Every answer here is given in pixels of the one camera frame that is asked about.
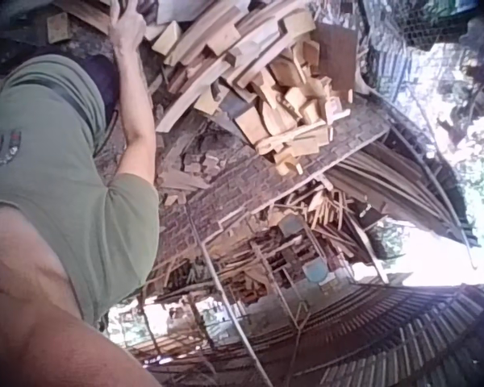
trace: man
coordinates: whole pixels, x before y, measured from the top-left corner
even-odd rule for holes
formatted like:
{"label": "man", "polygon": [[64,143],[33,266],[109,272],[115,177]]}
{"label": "man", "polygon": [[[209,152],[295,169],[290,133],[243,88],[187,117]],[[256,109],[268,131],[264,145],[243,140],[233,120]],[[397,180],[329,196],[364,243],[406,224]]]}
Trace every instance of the man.
{"label": "man", "polygon": [[0,385],[158,385],[89,325],[144,283],[156,257],[156,135],[136,6],[120,17],[111,5],[127,148],[108,187],[92,155],[115,87],[96,63],[88,73],[37,56],[0,93]]}

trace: green t-shirt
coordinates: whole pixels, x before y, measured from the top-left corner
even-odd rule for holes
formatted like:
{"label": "green t-shirt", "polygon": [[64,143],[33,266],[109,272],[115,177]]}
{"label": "green t-shirt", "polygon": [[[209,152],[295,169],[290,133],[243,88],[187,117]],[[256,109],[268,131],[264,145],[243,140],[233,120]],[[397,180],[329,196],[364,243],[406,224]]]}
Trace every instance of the green t-shirt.
{"label": "green t-shirt", "polygon": [[[43,78],[64,87],[93,127],[51,89],[17,85]],[[88,323],[145,282],[159,234],[152,185],[130,174],[102,183],[92,153],[105,126],[96,85],[63,56],[29,60],[0,93],[0,132],[22,136],[14,159],[0,166],[0,203],[21,210],[57,254]]]}

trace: hand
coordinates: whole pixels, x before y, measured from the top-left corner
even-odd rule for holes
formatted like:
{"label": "hand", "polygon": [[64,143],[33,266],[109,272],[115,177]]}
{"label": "hand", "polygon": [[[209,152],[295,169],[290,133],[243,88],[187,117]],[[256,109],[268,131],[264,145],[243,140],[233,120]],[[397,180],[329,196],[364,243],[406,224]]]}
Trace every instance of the hand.
{"label": "hand", "polygon": [[144,38],[144,16],[138,13],[138,0],[127,0],[127,9],[120,17],[119,0],[111,0],[110,39],[116,55],[133,55]]}

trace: person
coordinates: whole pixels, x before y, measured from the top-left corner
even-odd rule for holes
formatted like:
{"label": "person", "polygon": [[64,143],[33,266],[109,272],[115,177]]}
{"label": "person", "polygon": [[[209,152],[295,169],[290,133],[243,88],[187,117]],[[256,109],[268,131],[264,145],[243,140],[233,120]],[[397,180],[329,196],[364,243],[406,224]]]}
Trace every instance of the person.
{"label": "person", "polygon": [[115,105],[103,58],[35,56],[0,93],[0,385],[159,385],[91,326],[144,283],[158,245],[136,7],[111,2],[127,147],[108,186],[93,162]]}

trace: brick wall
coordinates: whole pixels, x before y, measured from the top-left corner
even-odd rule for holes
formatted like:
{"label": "brick wall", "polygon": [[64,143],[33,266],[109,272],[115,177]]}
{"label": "brick wall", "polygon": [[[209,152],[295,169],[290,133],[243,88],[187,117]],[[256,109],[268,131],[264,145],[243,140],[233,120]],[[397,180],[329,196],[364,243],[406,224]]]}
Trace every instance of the brick wall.
{"label": "brick wall", "polygon": [[[223,171],[209,189],[189,199],[190,213],[201,239],[218,231],[219,221],[230,214],[241,208],[246,211],[265,208],[386,133],[389,126],[378,110],[372,102],[358,99],[351,116],[335,124],[334,141],[321,148],[318,155],[302,157],[302,176],[291,173],[282,177],[273,164],[256,153]],[[162,207],[161,226],[165,230],[160,235],[156,262],[193,253],[196,247],[184,206]]]}

